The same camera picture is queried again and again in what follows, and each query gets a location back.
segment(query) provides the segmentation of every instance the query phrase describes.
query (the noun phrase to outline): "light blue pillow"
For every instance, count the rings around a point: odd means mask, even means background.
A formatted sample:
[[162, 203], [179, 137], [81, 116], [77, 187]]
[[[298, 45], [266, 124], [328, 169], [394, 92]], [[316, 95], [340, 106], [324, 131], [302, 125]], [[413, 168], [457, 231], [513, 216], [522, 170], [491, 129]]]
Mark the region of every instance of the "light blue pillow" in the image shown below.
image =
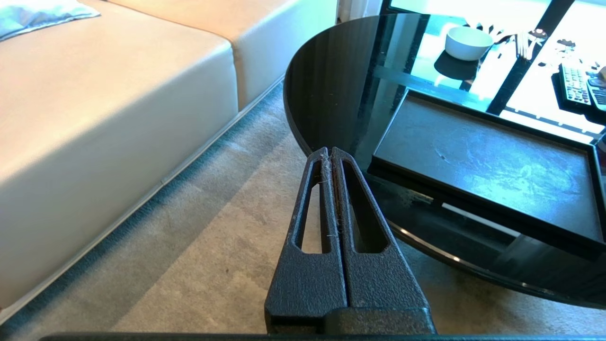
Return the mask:
[[101, 14], [76, 0], [0, 0], [0, 41], [98, 15]]

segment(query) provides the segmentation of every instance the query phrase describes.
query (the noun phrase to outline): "remote control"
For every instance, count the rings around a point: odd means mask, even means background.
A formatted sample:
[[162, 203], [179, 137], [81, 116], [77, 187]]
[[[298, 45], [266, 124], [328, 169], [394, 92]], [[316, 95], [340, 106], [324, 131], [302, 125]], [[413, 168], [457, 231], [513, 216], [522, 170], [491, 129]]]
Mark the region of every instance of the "remote control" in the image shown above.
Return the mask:
[[562, 89], [562, 104], [567, 109], [591, 109], [589, 90], [587, 88], [587, 74], [584, 70], [573, 66], [560, 64], [560, 87]]
[[606, 111], [606, 81], [600, 78], [590, 78], [587, 85], [593, 105], [598, 110]]

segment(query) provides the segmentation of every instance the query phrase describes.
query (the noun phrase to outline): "beige leather sofa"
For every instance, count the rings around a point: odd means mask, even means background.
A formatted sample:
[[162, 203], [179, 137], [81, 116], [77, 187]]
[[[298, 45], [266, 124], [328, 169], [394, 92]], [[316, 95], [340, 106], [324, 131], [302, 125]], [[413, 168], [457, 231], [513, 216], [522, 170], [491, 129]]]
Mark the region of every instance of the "beige leather sofa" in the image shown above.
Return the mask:
[[0, 42], [0, 323], [279, 82], [337, 0], [81, 0]]

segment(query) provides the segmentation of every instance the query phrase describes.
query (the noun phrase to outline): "round coffee table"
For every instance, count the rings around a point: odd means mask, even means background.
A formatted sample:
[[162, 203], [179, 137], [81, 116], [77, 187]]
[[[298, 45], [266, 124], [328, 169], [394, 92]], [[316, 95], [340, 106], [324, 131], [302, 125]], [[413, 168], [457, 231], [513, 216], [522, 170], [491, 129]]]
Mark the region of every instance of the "round coffee table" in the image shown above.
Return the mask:
[[480, 63], [446, 55], [446, 31], [464, 24], [462, 18], [398, 14], [316, 35], [286, 73], [290, 128], [307, 155], [336, 146], [354, 156], [392, 231], [406, 243], [511, 289], [603, 308], [606, 255], [581, 259], [366, 172], [407, 88], [495, 115], [507, 111], [525, 62], [512, 42], [496, 44]]

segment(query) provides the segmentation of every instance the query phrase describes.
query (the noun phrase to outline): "gray carpet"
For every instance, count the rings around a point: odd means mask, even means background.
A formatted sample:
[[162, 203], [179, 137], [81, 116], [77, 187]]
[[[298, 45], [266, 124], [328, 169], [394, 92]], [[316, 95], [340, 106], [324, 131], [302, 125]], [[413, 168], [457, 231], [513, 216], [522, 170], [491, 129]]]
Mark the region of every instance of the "gray carpet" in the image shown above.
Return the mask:
[[[0, 339], [59, 331], [264, 333], [263, 302], [305, 164], [281, 95], [279, 86], [0, 326]], [[440, 333], [606, 334], [606, 311], [500, 288], [401, 247]]]

